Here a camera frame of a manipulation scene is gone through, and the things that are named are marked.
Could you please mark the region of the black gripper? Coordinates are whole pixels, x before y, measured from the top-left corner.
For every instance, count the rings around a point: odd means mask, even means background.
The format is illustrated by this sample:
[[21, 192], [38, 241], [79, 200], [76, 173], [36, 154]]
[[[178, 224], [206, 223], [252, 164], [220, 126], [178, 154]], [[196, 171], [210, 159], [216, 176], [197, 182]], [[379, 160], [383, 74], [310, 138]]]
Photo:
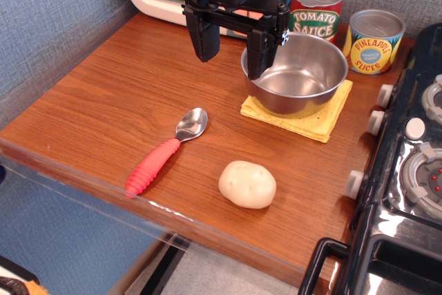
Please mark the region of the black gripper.
[[247, 76], [258, 79], [288, 40], [289, 9], [280, 0], [184, 0], [183, 15], [196, 56], [202, 62], [220, 50], [220, 28], [247, 36]]

